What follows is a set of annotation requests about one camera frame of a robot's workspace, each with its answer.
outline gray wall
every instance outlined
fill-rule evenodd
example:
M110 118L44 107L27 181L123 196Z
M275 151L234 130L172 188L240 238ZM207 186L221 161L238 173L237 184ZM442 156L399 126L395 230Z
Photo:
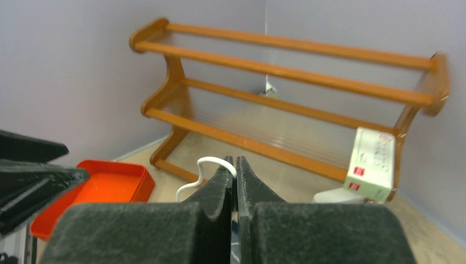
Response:
M116 158L156 140L169 126L144 118L139 109L162 84L165 62L160 55L133 53L127 44L130 34L159 16L262 33L264 3L2 1L0 129L65 143L70 154L58 162L68 165ZM189 64L186 70L208 79L205 67ZM215 70L214 79L231 82L235 77ZM263 78L243 75L239 83L263 85Z
M408 134L400 195L410 200L466 245L466 2L463 0L267 0L267 32L421 56L448 52L452 92L435 118L418 115ZM415 87L420 73L269 50L273 63L347 78ZM394 124L401 107L271 79L282 97L384 124Z

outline cardboard box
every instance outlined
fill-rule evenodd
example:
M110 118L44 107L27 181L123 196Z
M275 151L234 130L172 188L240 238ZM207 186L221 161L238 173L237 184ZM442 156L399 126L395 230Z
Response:
M393 189L395 140L388 133L358 128L343 187L384 203Z

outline red square logo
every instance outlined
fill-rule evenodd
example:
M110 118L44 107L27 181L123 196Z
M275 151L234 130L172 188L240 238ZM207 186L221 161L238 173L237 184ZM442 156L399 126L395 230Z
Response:
M361 168L361 167L355 167L354 168L354 173L356 175L359 175L359 176L363 176L364 175L364 168Z
M361 185L360 185L360 184L357 184L357 183L350 183L350 184L349 184L349 188L350 188L351 190L357 191L357 190L359 190L359 187L361 187Z

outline wooden rack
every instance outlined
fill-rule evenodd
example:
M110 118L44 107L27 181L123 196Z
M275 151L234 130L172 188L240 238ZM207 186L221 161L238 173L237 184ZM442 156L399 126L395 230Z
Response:
M231 58L218 54L156 43L156 41L167 37L168 34L172 32L215 37L219 39L253 43L287 50L304 51L325 56L386 64L400 68L418 69L425 73L421 77L415 91L404 91L393 87L347 80L334 76L327 76L266 63L254 62L251 60ZM170 153L172 153L189 131L285 162L338 182L345 181L346 170L333 166L332 164L317 161L304 155L274 147L272 145L249 139L224 129L194 120L191 118L191 100L190 95L187 92L187 87L195 87L204 91L234 97L240 100L253 102L259 105L280 109L353 129L365 127L395 135L397 138L395 178L393 183L394 189L390 199L393 198L397 190L400 178L401 154L411 122L421 109L424 110L424 113L430 116L437 115L445 104L450 90L447 56L442 53L436 53L431 58L408 56L396 53L336 46L325 43L294 40L284 37L264 36L239 31L172 24L166 18L157 19L134 32L129 39L129 45L133 51L138 53L148 51L161 53L164 55L167 62L167 78L165 83L157 92L150 96L141 107L141 112L144 116L156 118L173 125L168 138L152 155L151 164L191 182L197 180L197 176L195 174L166 161L166 158ZM269 74L289 80L320 85L335 90L371 96L381 100L398 102L405 104L406 106L393 127L384 126L187 78L183 71L181 58L222 65L255 73ZM169 101L173 100L177 100L184 105L182 110L177 113L164 111L163 107L166 106Z

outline orange tray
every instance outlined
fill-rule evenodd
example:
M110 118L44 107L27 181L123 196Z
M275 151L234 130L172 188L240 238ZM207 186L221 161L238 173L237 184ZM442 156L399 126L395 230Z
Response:
M85 160L77 167L89 172L89 180L38 215L31 225L33 236L47 241L58 218L71 205L82 202L147 202L156 185L141 165Z

